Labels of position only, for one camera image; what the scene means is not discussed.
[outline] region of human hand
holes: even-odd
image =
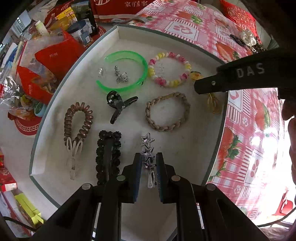
[[[281,115],[285,121],[294,115],[296,116],[296,102],[285,100]],[[289,121],[288,133],[291,141],[289,153],[292,160],[292,178],[296,184],[296,118],[292,118]]]

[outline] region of red embroidered cushion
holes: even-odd
[[[235,6],[225,0],[220,0],[222,13],[225,17],[235,22],[243,30],[248,28],[252,31],[255,37],[258,36],[255,18],[245,10],[241,9],[238,6]]]

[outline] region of white bottle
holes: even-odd
[[[44,26],[43,22],[41,22],[40,20],[35,23],[35,27],[37,29],[37,31],[42,35],[42,36],[50,36],[49,32],[47,31],[46,27]]]

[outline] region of tray rim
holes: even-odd
[[[52,103],[54,102],[56,96],[58,95],[60,89],[62,88],[62,86],[64,85],[64,83],[66,82],[66,80],[68,79],[68,77],[70,76],[70,74],[72,73],[72,71],[77,67],[77,65],[81,62],[81,60],[94,48],[94,46],[96,46],[102,39],[104,39],[108,34],[110,34],[111,32],[113,32],[114,30],[118,29],[118,27],[124,27],[124,28],[135,28],[135,29],[140,29],[140,30],[143,30],[143,31],[147,31],[147,32],[151,32],[151,33],[155,33],[155,34],[159,34],[159,35],[162,35],[164,37],[168,37],[168,38],[171,38],[173,40],[176,40],[178,42],[182,42],[186,45],[189,45],[190,47],[192,48],[195,48],[197,50],[199,50],[200,52],[208,55],[209,57],[211,57],[212,59],[218,61],[219,63],[221,64],[225,64],[221,59],[219,59],[217,56],[209,53],[208,51],[202,49],[201,47],[197,46],[197,45],[194,45],[188,41],[185,41],[183,39],[180,39],[178,37],[175,37],[175,36],[172,36],[172,35],[169,35],[169,34],[166,34],[166,33],[163,33],[163,32],[160,32],[160,31],[157,31],[157,30],[152,30],[152,29],[148,29],[148,28],[145,28],[145,27],[138,27],[138,26],[133,26],[133,25],[125,25],[125,24],[117,24],[115,25],[114,27],[112,27],[110,30],[108,30],[105,34],[103,34],[100,38],[98,38],[80,57],[79,59],[72,65],[72,67],[69,69],[69,71],[67,72],[67,74],[65,75],[65,77],[62,79],[61,83],[59,84],[57,90],[55,91],[54,95],[52,96],[52,98],[50,99],[48,105],[47,105],[47,108],[45,110],[45,113],[41,119],[41,122],[39,124],[39,128],[37,130],[37,133],[36,133],[36,136],[35,136],[35,139],[34,139],[34,143],[33,143],[33,147],[32,147],[32,150],[31,150],[31,155],[30,155],[30,165],[29,165],[29,177],[30,179],[32,180],[32,182],[35,184],[35,186],[38,188],[38,190],[57,208],[61,207],[60,204],[58,204],[42,187],[41,185],[37,182],[37,180],[34,178],[34,176],[32,175],[32,168],[33,168],[33,161],[34,161],[34,155],[35,155],[35,150],[36,150],[36,146],[37,146],[37,142],[38,142],[38,139],[39,139],[39,135],[40,135],[40,132],[41,132],[41,129],[42,129],[42,126],[43,126],[43,123],[45,121],[45,118],[49,112],[49,109],[52,105]],[[228,103],[228,92],[225,92],[225,97],[224,97],[224,108],[223,108],[223,113],[221,114],[222,115],[222,121],[221,121],[221,125],[220,125],[220,129],[219,129],[219,133],[218,133],[218,136],[217,136],[217,142],[216,142],[216,145],[215,145],[215,148],[214,148],[214,152],[213,152],[213,155],[211,157],[211,160],[210,160],[210,163],[209,163],[209,166],[208,166],[208,169],[206,171],[206,174],[204,176],[204,179],[202,181],[202,184],[201,185],[205,185],[209,176],[210,176],[210,173],[212,171],[212,168],[214,166],[214,163],[215,163],[215,160],[216,160],[216,156],[217,156],[217,153],[218,153],[218,149],[220,147],[220,143],[221,143],[221,139],[222,139],[222,134],[223,134],[223,130],[224,130],[224,126],[225,126],[225,119],[226,119],[226,112],[227,112],[227,103]]]

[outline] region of white tray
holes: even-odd
[[[99,89],[96,80],[102,59],[119,50],[137,52],[147,62],[159,52],[179,53],[191,63],[193,70],[200,71],[204,76],[216,74],[216,68],[223,64],[198,46],[145,28],[119,25],[98,39],[73,65],[55,92],[33,145],[30,178],[56,207],[62,205],[83,183],[96,185],[95,158],[101,130],[122,133],[120,171],[133,162],[136,152],[142,151],[140,136],[150,132],[155,139],[152,143],[154,153],[162,152],[165,163],[174,166],[178,175],[191,183],[201,184],[210,174],[223,131],[227,94],[217,93],[223,111],[221,115],[214,115],[207,109],[207,97],[194,91],[191,80],[177,88],[161,88],[148,77],[136,91],[122,95],[124,100],[132,96],[138,96],[139,100],[123,110],[115,124],[111,125],[114,109],[107,105],[106,94]],[[168,79],[180,74],[178,63],[163,61],[163,67]],[[151,129],[144,118],[146,102],[177,91],[184,93],[191,104],[189,120],[171,132]],[[75,102],[90,105],[94,123],[83,143],[78,176],[70,180],[65,165],[67,152],[63,126],[65,112]],[[169,124],[169,120],[176,120],[182,112],[183,107],[178,101],[167,100],[153,107],[152,118],[156,123]],[[73,135],[78,133],[83,118],[82,113],[74,116]],[[122,239],[166,240],[170,235],[165,234],[167,226],[174,229],[175,225],[169,224],[170,220],[173,223],[175,220],[173,208],[173,204],[161,204],[157,186],[154,189],[147,188],[147,173],[142,171],[136,204],[122,205]]]

